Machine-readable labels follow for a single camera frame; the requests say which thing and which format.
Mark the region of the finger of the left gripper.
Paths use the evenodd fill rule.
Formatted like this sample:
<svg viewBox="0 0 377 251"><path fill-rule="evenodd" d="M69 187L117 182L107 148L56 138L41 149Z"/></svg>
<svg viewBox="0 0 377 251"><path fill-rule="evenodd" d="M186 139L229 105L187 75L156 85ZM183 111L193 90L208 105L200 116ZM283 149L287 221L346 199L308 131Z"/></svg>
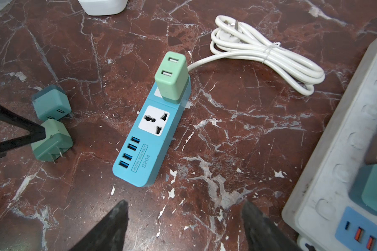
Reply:
<svg viewBox="0 0 377 251"><path fill-rule="evenodd" d="M0 142L0 158L5 157L6 153L10 150L32 144L46 138L45 127L17 115L1 105L0 121L22 128L29 132L28 135Z"/></svg>

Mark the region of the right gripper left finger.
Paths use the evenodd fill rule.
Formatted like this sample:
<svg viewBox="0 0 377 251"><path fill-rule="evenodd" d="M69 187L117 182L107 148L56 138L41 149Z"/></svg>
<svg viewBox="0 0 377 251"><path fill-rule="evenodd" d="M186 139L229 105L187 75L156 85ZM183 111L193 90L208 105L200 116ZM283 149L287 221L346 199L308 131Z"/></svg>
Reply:
<svg viewBox="0 0 377 251"><path fill-rule="evenodd" d="M128 228L128 202L120 201L72 251L121 251Z"/></svg>

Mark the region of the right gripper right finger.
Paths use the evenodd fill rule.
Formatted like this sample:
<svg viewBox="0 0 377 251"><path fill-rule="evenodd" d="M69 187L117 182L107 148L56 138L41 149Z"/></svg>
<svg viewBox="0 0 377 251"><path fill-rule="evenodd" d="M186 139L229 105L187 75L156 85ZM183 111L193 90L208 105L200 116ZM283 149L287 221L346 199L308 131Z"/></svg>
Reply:
<svg viewBox="0 0 377 251"><path fill-rule="evenodd" d="M271 221L256 205L246 201L241 210L250 251L299 251L298 245Z"/></svg>

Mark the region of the green plug adapter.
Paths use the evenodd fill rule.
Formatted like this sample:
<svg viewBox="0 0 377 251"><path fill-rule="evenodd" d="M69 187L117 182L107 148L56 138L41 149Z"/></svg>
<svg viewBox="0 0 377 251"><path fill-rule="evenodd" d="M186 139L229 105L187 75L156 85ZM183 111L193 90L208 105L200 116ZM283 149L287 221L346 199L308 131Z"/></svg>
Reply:
<svg viewBox="0 0 377 251"><path fill-rule="evenodd" d="M170 103L178 104L183 97L188 80L185 55L167 52L155 74L155 82L162 98Z"/></svg>
<svg viewBox="0 0 377 251"><path fill-rule="evenodd" d="M33 154L37 160L55 162L72 148L73 140L64 124L57 120L48 119L41 126L45 128L46 137L31 144Z"/></svg>

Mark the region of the long white multicolour power strip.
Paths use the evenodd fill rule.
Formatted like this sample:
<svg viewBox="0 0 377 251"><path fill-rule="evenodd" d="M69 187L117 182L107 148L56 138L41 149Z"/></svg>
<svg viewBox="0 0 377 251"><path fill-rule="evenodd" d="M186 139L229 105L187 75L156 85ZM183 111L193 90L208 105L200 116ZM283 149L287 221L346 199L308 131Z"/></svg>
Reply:
<svg viewBox="0 0 377 251"><path fill-rule="evenodd" d="M302 251L377 251L377 216L349 198L376 134L377 39L367 48L282 211L298 233Z"/></svg>

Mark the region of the teal plug adapter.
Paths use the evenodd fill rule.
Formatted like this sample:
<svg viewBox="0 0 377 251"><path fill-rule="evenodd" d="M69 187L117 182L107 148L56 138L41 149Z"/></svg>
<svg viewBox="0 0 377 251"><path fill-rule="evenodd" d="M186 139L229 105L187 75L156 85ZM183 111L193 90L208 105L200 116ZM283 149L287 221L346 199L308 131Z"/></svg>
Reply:
<svg viewBox="0 0 377 251"><path fill-rule="evenodd" d="M38 119L42 121L60 120L72 111L66 92L56 85L33 94L32 105Z"/></svg>
<svg viewBox="0 0 377 251"><path fill-rule="evenodd" d="M377 164L359 169L349 191L349 198L364 210L377 216Z"/></svg>

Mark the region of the teal power strip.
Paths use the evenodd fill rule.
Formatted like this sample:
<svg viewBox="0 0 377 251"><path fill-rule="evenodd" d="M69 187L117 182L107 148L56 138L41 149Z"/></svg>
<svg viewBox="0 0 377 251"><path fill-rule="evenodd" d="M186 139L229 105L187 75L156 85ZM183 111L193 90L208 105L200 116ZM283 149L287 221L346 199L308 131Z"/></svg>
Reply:
<svg viewBox="0 0 377 251"><path fill-rule="evenodd" d="M165 101L153 85L113 165L116 177L136 187L154 184L190 94L190 78L179 104Z"/></svg>

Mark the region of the white square power socket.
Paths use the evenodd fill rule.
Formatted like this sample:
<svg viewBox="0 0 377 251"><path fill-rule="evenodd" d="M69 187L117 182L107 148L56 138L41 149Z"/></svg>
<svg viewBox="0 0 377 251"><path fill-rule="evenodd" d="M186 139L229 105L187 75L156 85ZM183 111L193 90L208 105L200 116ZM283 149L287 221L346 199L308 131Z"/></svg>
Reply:
<svg viewBox="0 0 377 251"><path fill-rule="evenodd" d="M78 0L84 11L90 16L109 16L121 13L127 0Z"/></svg>

